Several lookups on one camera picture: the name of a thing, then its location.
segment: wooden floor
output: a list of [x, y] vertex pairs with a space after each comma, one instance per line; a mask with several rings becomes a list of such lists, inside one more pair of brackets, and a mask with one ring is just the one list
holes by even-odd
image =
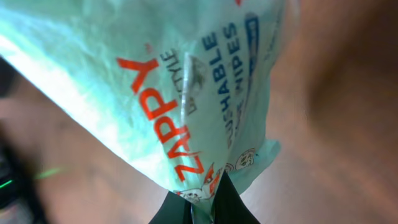
[[[283, 150], [242, 194], [261, 223], [398, 223], [397, 11], [397, 1], [302, 0], [272, 74], [267, 137]], [[39, 182], [54, 223], [148, 223], [160, 207], [164, 189], [26, 81], [0, 103], [32, 169], [65, 168]]]

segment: flushable wipes package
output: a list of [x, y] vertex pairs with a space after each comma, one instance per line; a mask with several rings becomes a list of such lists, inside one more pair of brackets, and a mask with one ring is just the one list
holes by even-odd
[[0, 0], [0, 54], [121, 159], [211, 214], [274, 160], [283, 0]]

